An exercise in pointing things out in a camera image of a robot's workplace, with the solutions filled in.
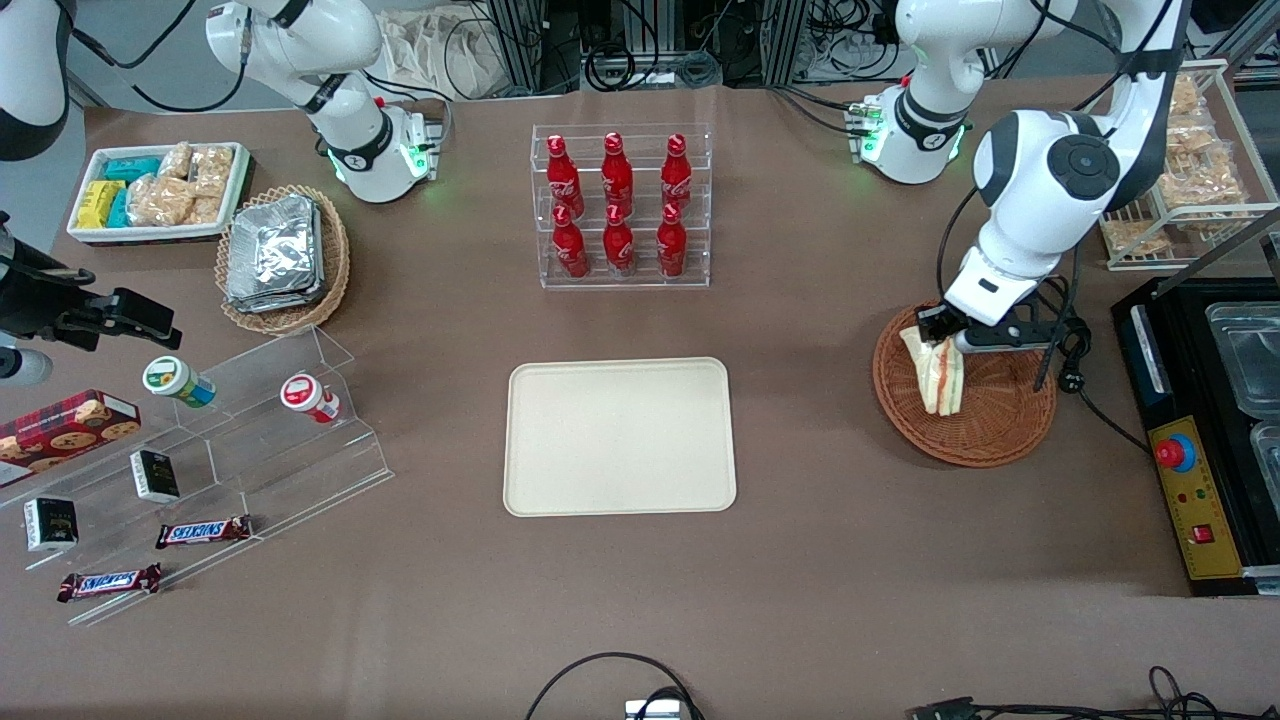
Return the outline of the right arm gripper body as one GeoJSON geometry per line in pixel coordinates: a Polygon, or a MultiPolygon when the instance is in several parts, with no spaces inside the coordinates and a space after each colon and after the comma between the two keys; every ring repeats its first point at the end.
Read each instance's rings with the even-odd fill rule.
{"type": "Polygon", "coordinates": [[[1,214],[1,329],[22,340],[58,342],[58,316],[64,311],[101,313],[101,334],[115,334],[116,323],[106,313],[109,297],[87,291],[96,275],[72,269],[55,258],[18,240],[1,214]]]}

